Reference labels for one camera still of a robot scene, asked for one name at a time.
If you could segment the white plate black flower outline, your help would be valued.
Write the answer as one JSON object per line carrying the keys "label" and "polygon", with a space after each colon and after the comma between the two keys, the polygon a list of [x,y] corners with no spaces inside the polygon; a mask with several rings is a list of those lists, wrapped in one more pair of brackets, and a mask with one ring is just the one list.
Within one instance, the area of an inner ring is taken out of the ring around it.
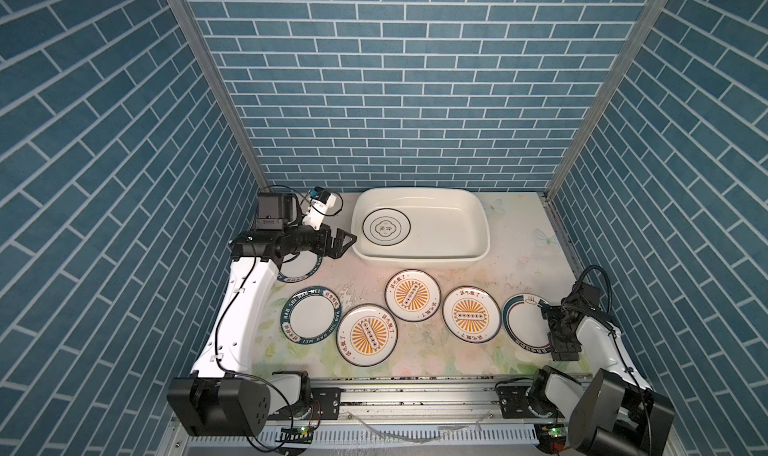
{"label": "white plate black flower outline", "polygon": [[371,243],[389,247],[403,242],[411,232],[411,222],[401,211],[384,208],[371,212],[362,223],[363,234]]}

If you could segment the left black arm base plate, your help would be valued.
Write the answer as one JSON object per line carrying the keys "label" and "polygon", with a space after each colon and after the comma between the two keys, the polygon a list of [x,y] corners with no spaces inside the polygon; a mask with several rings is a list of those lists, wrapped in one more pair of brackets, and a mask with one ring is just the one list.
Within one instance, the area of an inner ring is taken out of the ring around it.
{"label": "left black arm base plate", "polygon": [[319,412],[314,414],[315,420],[320,422],[326,420],[337,420],[341,404],[342,390],[339,387],[312,387],[310,392],[304,391],[297,402],[291,407],[285,406],[268,416],[269,420],[290,421],[291,416],[295,419],[307,417],[312,410]]}

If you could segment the green red rim plate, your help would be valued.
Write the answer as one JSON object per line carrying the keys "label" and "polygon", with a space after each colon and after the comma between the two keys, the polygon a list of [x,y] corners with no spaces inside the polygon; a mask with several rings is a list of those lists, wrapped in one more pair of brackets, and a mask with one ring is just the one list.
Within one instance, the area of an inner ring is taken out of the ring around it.
{"label": "green red rim plate", "polygon": [[552,351],[549,328],[541,313],[542,304],[547,302],[539,296],[521,293],[510,297],[502,310],[502,323],[508,336],[523,350],[533,354]]}

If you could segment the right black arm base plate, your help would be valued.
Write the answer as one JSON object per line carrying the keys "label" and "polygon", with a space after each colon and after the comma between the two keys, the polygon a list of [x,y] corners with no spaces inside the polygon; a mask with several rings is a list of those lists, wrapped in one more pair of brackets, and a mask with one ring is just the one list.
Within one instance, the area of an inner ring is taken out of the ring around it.
{"label": "right black arm base plate", "polygon": [[503,419],[538,418],[529,405],[528,390],[529,386],[522,385],[501,385],[494,389]]}

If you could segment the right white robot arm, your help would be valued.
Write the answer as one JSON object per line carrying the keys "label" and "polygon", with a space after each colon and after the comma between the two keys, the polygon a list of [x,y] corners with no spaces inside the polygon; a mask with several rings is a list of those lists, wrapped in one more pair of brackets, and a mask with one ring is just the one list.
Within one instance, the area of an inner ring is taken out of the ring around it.
{"label": "right white robot arm", "polygon": [[584,455],[662,455],[675,416],[671,401],[639,374],[605,312],[588,305],[540,305],[553,358],[587,356],[588,386],[551,366],[528,392],[531,409],[567,421],[567,445]]}

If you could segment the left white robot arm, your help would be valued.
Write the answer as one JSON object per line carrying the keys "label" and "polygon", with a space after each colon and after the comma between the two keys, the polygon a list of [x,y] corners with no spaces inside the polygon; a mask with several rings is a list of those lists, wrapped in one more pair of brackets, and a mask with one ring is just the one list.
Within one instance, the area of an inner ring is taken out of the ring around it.
{"label": "left white robot arm", "polygon": [[356,240],[327,225],[248,231],[232,240],[229,282],[211,335],[190,374],[173,379],[167,393],[189,435],[256,437],[269,416],[308,400],[309,380],[300,372],[252,374],[255,331],[285,257],[339,259]]}

